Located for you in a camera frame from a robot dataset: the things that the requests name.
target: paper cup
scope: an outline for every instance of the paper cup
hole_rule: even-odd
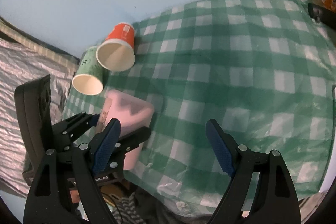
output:
[[[117,24],[98,47],[96,57],[100,65],[111,71],[125,71],[135,62],[134,28],[131,24]]]
[[[85,95],[97,95],[103,90],[103,68],[96,59],[97,47],[91,47],[72,79],[73,87]]]

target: blue gripper pad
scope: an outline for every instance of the blue gripper pad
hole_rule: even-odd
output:
[[[104,134],[105,131],[108,131],[94,155],[94,164],[92,167],[92,172],[94,175],[98,175],[105,170],[111,154],[115,149],[115,145],[120,137],[120,130],[121,125],[119,120],[112,119],[105,127],[104,131],[99,133]]]
[[[211,121],[206,123],[205,133],[213,151],[215,152],[221,169],[225,173],[228,173],[230,177],[233,177],[236,170],[232,164],[232,155]]]

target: black wire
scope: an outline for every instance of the black wire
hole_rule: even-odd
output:
[[[121,212],[120,212],[120,210],[119,210],[119,208],[118,208],[117,203],[115,202],[115,200],[112,197],[110,197],[108,194],[105,194],[105,193],[102,193],[102,192],[101,192],[101,194],[107,196],[108,198],[110,198],[113,201],[113,203],[114,203],[114,205],[115,205],[115,207],[118,210],[118,213],[120,215],[121,224],[124,224],[123,216],[121,215]]]

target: silver foil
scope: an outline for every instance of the silver foil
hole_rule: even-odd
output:
[[[14,90],[17,86],[51,75],[52,124],[62,119],[62,111],[73,71],[19,43],[0,39],[0,182],[26,196],[29,187],[22,178],[26,149],[16,118]]]

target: gingham cloth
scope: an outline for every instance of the gingham cloth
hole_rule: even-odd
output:
[[[110,89],[154,105],[152,135],[126,179],[181,215],[212,213],[230,181],[205,135],[214,118],[238,144],[279,150],[299,198],[318,192],[333,138],[335,32],[313,22],[307,0],[202,0],[134,27],[135,65],[107,73],[98,96],[72,88],[64,111],[98,113]]]

